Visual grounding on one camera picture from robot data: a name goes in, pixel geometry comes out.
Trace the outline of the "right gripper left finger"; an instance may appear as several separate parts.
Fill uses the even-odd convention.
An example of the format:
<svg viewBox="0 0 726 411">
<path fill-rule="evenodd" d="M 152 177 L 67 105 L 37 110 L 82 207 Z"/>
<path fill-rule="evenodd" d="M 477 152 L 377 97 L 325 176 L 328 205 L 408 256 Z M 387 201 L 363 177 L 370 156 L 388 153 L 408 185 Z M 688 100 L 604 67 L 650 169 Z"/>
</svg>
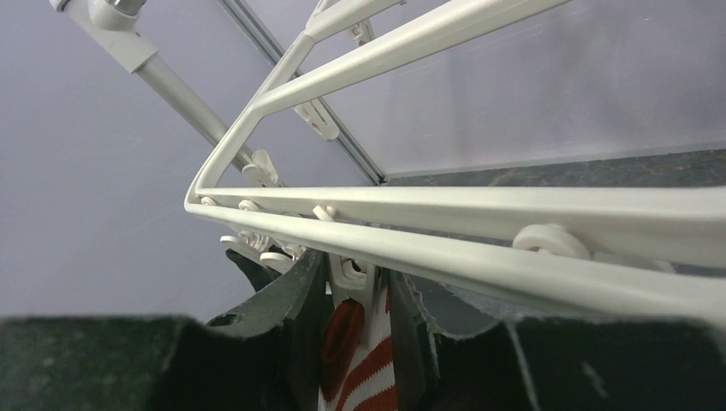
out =
<svg viewBox="0 0 726 411">
<path fill-rule="evenodd" d="M 4 410 L 314 410 L 327 258 L 293 267 L 210 325 L 185 316 L 1 321 Z"/>
</svg>

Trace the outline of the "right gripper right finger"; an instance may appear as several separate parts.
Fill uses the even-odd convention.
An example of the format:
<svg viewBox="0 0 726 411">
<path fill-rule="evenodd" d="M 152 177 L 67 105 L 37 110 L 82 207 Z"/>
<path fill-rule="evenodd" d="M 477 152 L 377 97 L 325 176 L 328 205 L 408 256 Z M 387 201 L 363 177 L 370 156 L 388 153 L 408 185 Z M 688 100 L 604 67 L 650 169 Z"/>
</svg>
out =
<svg viewBox="0 0 726 411">
<path fill-rule="evenodd" d="M 722 410 L 725 334 L 674 318 L 497 319 L 390 271 L 402 410 Z"/>
</svg>

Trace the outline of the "black sock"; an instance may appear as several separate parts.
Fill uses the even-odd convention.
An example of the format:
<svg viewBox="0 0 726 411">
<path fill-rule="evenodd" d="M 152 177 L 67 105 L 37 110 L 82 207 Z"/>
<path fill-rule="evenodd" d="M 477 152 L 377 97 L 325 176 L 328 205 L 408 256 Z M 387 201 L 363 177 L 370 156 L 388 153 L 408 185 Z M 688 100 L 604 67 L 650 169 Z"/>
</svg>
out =
<svg viewBox="0 0 726 411">
<path fill-rule="evenodd" d="M 225 255 L 246 276 L 255 292 L 259 292 L 282 275 L 270 267 L 262 266 L 244 257 L 231 248 L 225 250 Z"/>
</svg>

